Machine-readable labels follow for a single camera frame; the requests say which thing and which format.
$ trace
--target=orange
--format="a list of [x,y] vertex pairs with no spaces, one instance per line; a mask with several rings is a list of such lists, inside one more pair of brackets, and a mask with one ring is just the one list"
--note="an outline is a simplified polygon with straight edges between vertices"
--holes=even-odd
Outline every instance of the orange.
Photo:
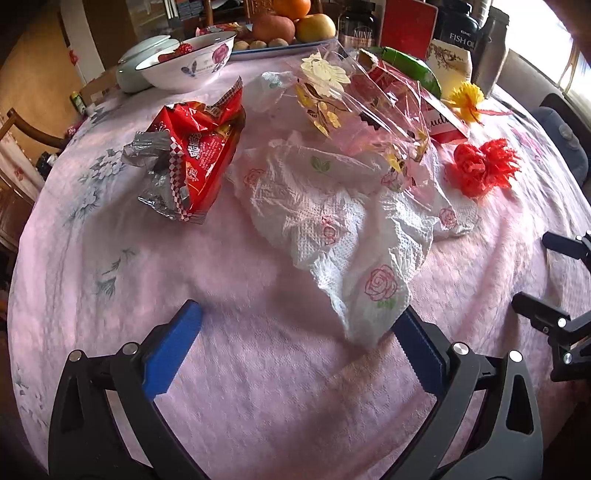
[[310,0],[273,0],[275,13],[291,20],[305,17],[310,7]]

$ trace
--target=strawberry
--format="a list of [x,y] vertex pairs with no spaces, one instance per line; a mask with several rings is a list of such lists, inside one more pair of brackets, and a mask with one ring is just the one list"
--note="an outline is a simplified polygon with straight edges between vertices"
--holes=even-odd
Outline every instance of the strawberry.
[[177,48],[175,48],[174,52],[177,55],[185,55],[187,53],[191,53],[193,51],[193,47],[188,43],[181,43]]

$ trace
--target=table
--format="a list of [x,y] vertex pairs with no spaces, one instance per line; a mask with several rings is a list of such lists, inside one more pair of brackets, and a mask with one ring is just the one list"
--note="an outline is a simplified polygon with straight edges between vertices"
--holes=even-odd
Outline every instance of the table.
[[[135,131],[164,104],[211,103],[238,75],[247,84],[268,70],[281,71],[278,60],[231,63],[202,92],[150,89],[126,98],[87,121],[53,168],[21,237],[8,318],[18,407],[45,466],[67,354],[107,355],[141,341],[187,298],[202,304],[203,329],[156,403],[214,480],[237,472],[258,480],[379,478],[433,405],[393,336],[369,352],[343,338],[328,298],[257,234],[227,181],[205,225],[170,221],[136,199],[143,172],[118,160]],[[539,125],[496,95],[520,114],[486,118],[486,132],[475,126],[471,141],[509,138],[522,173],[512,190],[482,200],[473,232],[433,244],[411,285],[413,306],[477,353],[524,354],[548,443],[585,390],[550,382],[545,336],[508,306],[524,290],[575,315],[591,308],[582,263],[540,242],[547,230],[586,230],[591,207]],[[484,108],[500,106],[490,100]],[[249,128],[247,121],[243,135]],[[469,410],[450,456],[476,413]],[[120,428],[141,459],[129,427]]]

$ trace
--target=window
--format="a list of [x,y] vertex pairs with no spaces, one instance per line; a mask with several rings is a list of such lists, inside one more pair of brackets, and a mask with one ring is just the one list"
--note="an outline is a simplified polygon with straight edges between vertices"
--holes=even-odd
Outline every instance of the window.
[[544,0],[493,0],[509,15],[506,44],[541,73],[591,125],[591,68]]
[[573,39],[544,0],[493,0],[509,15],[506,44],[558,84]]

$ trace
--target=rose print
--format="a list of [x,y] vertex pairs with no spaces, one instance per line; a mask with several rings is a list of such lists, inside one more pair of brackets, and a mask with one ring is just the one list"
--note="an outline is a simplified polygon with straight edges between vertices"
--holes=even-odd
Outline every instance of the rose print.
[[226,55],[228,54],[228,51],[230,49],[228,48],[228,46],[224,43],[224,45],[220,45],[218,48],[216,48],[216,51],[213,52],[212,55],[212,60],[214,63],[221,63],[223,62],[223,60],[226,58]]
[[400,181],[398,179],[398,172],[397,171],[390,171],[386,175],[382,177],[380,181],[382,185],[384,185],[389,190],[396,190],[400,187]]
[[251,168],[246,175],[244,175],[244,185],[254,187],[258,180],[265,174],[265,170],[260,168]]
[[441,211],[439,211],[439,220],[441,221],[441,225],[447,229],[457,226],[456,212],[449,207],[442,208]]
[[335,227],[332,226],[333,219],[330,215],[323,215],[322,216],[322,225],[324,228],[322,229],[322,236],[325,238],[324,245],[333,245],[336,243],[337,240],[337,230]]
[[325,245],[332,245],[336,242],[336,230],[334,227],[330,225],[325,226],[322,230],[322,235],[326,238],[326,241],[324,242]]
[[382,265],[371,272],[365,284],[365,293],[373,301],[382,301],[394,295],[397,288],[394,270],[387,265]]
[[18,181],[23,181],[23,179],[25,178],[25,172],[22,170],[21,167],[16,167],[14,169],[14,174],[16,178],[18,178]]

